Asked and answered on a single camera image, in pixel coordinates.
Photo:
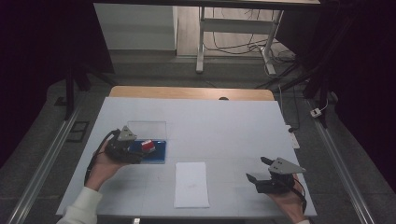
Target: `metal rail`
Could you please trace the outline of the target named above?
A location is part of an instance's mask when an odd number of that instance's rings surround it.
[[[35,202],[35,198],[37,197],[41,187],[43,186],[50,169],[52,168],[53,163],[55,162],[59,152],[61,151],[62,146],[64,145],[64,141],[66,140],[67,135],[69,134],[74,121],[76,120],[79,111],[81,110],[81,106],[85,102],[87,93],[81,92],[78,95],[76,109],[71,114],[69,120],[65,120],[59,131],[56,133],[55,138],[50,144],[46,154],[35,170],[35,174],[24,190],[20,200],[14,208],[11,216],[9,217],[7,223],[23,223],[29,214],[30,209],[32,208],[33,203]]]
[[[332,163],[334,164],[335,170],[340,176],[341,181],[344,184],[344,188],[348,193],[350,200],[356,210],[356,213],[363,224],[375,224],[374,218],[371,215],[371,212],[361,196],[361,192],[359,188],[356,186],[355,182],[351,174],[349,173],[347,166],[339,153],[337,146],[332,140],[332,135],[330,134],[328,129],[324,129],[318,119],[315,119],[315,124],[317,126],[320,137],[322,138],[326,149],[329,153],[330,158],[332,159]]]

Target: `metal frame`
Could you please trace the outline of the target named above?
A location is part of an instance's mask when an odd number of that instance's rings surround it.
[[[257,34],[268,35],[265,48],[261,48],[262,57],[265,62],[265,67],[270,76],[274,76],[276,71],[271,62],[269,52],[275,38],[277,27],[282,17],[283,11],[276,11],[275,19],[273,21],[243,21],[231,19],[206,19],[205,7],[200,10],[199,22],[199,43],[197,52],[196,73],[204,72],[204,32],[218,32],[218,33],[237,33],[237,34]]]
[[[60,130],[56,133],[55,138],[47,149],[47,152],[38,165],[38,168],[35,170],[32,179],[20,197],[20,200],[15,206],[14,211],[9,217],[7,223],[23,223],[26,219],[30,209],[33,206],[33,203],[35,202],[35,198],[46,181],[50,169],[52,168],[53,163],[55,163],[55,160],[61,151],[62,146],[64,145],[64,141],[66,140],[66,137],[78,116],[81,106],[85,102],[87,94],[88,93],[86,92],[82,92],[77,98],[76,109],[70,115],[69,120],[65,120],[62,123]]]
[[[307,101],[308,105],[311,108],[314,108],[312,104]],[[317,126],[318,133],[325,144],[325,147],[329,153],[329,156],[334,164],[335,170],[337,171],[338,175],[340,176],[341,181],[344,184],[344,188],[346,192],[350,196],[350,200],[352,205],[356,210],[356,214],[358,215],[361,223],[364,224],[375,224],[374,218],[371,215],[369,207],[367,206],[366,202],[364,201],[363,197],[361,196],[361,192],[359,188],[356,186],[350,172],[347,169],[347,166],[339,153],[337,146],[335,145],[334,141],[332,140],[332,135],[330,134],[329,130],[324,128],[321,125],[321,122],[318,119],[314,120],[315,125]]]

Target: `transparent plastic box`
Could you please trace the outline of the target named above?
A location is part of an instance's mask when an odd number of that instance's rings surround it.
[[[137,140],[167,140],[166,121],[128,121],[129,130]]]

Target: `table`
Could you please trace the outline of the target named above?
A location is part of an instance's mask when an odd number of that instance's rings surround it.
[[[238,100],[220,101],[217,100],[219,96]],[[113,88],[98,115],[58,215],[78,196],[85,169],[102,138],[130,120],[166,121],[165,164],[134,164],[121,168],[100,189],[104,198],[98,206],[98,215],[156,218],[283,216],[271,199],[258,194],[246,178],[246,173],[260,179],[269,178],[268,166],[260,161],[260,156],[282,157],[298,164],[271,92],[165,87]],[[175,164],[181,161],[205,162],[209,208],[174,208]],[[305,213],[315,216],[304,177],[299,175],[299,178],[307,192]]]

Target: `small device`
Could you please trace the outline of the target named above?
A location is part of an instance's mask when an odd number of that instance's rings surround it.
[[[317,118],[321,115],[321,111],[319,110],[319,108],[313,109],[311,110],[311,116],[313,118]]]
[[[141,151],[129,151],[129,146],[136,139],[136,135],[129,130],[127,126],[124,126],[120,131],[117,129],[113,131],[113,137],[108,140],[108,144],[105,148],[105,153],[113,161],[120,161],[130,164],[137,164],[142,161],[146,152]]]
[[[97,148],[93,154],[85,173],[84,184],[90,177],[95,160],[100,154],[100,149],[110,135],[113,135],[113,137],[108,140],[107,146],[105,147],[105,153],[113,161],[138,164],[145,156],[155,150],[155,147],[150,142],[147,142],[145,146],[141,145],[141,148],[138,151],[129,150],[130,145],[134,142],[134,140],[136,140],[136,135],[132,133],[126,125],[122,128],[122,130],[117,129],[111,131],[106,135],[102,143],[99,145],[99,148]]]

